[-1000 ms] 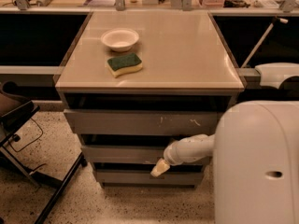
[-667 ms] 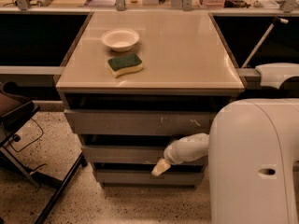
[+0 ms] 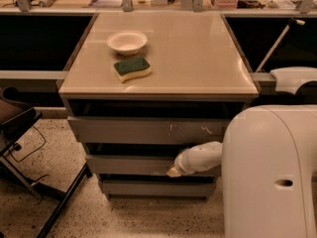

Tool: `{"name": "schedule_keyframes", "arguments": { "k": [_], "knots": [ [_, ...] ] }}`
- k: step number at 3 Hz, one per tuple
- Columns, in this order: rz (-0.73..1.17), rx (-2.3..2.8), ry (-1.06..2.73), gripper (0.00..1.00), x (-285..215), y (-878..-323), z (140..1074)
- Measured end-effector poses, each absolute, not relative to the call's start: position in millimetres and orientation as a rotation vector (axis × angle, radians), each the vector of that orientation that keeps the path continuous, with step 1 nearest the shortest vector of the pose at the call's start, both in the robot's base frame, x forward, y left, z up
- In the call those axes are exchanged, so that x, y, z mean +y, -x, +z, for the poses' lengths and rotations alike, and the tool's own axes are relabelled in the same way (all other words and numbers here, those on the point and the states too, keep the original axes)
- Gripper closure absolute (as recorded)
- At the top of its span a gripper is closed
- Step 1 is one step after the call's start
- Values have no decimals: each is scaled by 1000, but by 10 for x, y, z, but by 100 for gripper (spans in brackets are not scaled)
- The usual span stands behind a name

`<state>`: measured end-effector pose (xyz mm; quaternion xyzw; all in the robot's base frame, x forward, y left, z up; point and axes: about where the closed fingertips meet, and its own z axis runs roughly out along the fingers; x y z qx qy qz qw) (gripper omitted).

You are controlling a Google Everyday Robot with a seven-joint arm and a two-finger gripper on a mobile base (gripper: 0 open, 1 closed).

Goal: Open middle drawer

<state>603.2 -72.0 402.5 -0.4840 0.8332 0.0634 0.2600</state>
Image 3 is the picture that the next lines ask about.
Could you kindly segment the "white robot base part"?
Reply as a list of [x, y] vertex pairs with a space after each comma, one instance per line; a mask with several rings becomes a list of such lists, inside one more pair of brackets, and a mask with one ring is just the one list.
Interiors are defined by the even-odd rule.
[[291, 66], [273, 69], [270, 74], [275, 79], [275, 91], [295, 94], [308, 82], [317, 81], [317, 68]]

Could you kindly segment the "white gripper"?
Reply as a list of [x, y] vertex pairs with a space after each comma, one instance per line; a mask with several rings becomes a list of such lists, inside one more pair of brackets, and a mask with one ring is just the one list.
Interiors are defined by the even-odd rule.
[[180, 176], [188, 176], [195, 173], [190, 159], [190, 149], [181, 151], [174, 160], [174, 167], [171, 167], [166, 174], [170, 178], [179, 178]]

